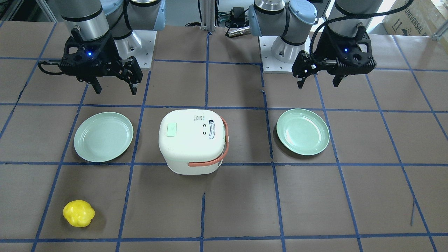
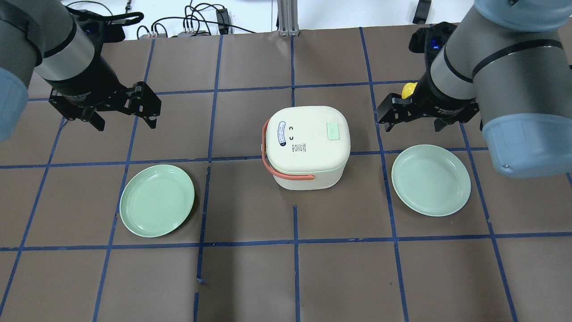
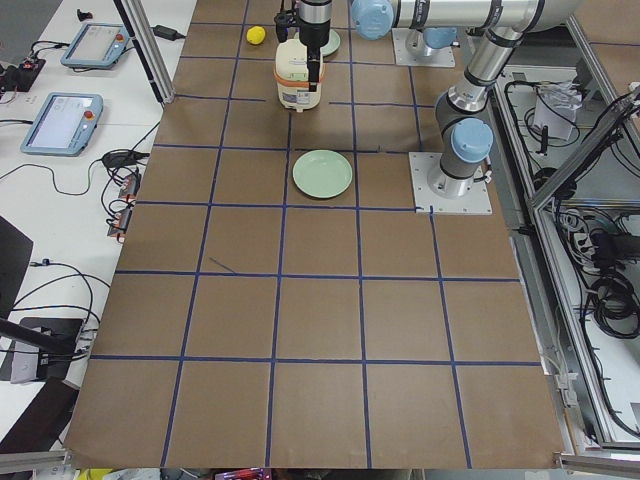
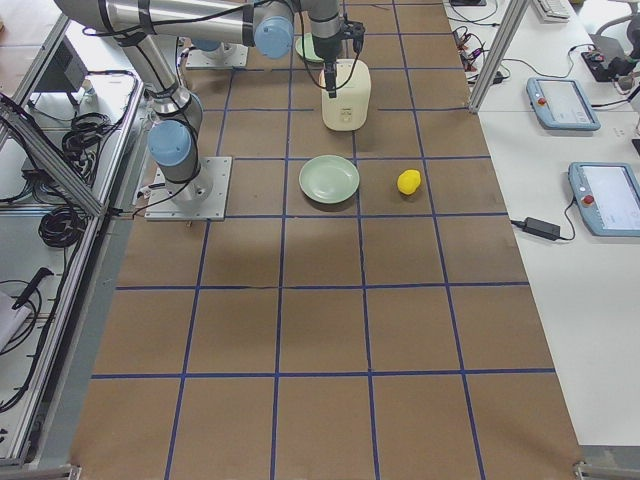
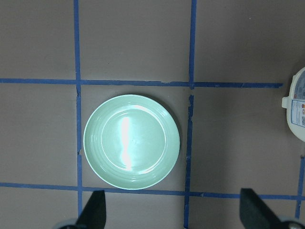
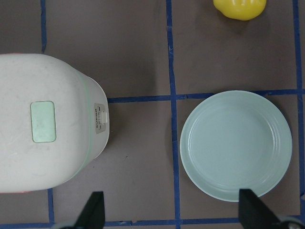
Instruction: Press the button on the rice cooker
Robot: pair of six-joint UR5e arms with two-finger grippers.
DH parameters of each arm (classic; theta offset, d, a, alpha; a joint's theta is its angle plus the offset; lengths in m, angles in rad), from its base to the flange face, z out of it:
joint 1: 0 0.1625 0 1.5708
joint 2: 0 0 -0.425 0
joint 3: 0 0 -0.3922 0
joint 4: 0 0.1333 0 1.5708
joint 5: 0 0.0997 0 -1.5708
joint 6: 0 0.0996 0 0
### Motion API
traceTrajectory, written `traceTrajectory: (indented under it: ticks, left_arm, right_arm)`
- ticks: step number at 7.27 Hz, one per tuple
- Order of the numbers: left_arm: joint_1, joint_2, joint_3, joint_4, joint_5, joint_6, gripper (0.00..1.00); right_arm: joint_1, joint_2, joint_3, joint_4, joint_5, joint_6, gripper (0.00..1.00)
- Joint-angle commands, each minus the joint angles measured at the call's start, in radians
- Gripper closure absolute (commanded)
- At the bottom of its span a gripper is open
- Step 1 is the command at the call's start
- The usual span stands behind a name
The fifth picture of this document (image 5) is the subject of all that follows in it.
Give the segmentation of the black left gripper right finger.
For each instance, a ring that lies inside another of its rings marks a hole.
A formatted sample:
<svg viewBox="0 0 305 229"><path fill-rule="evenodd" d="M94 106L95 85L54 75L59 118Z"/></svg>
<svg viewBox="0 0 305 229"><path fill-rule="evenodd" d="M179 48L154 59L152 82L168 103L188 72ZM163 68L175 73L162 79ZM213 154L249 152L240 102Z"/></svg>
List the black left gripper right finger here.
<svg viewBox="0 0 305 229"><path fill-rule="evenodd" d="M251 188L240 191L240 220L245 229L287 229Z"/></svg>

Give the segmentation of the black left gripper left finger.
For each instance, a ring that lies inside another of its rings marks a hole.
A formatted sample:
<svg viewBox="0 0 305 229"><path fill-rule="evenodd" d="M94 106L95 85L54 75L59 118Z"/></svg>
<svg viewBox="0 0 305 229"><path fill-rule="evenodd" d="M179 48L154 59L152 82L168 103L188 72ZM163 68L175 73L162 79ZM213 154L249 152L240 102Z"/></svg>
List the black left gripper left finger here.
<svg viewBox="0 0 305 229"><path fill-rule="evenodd" d="M78 229L103 229L106 224L104 190L94 191L76 221Z"/></svg>

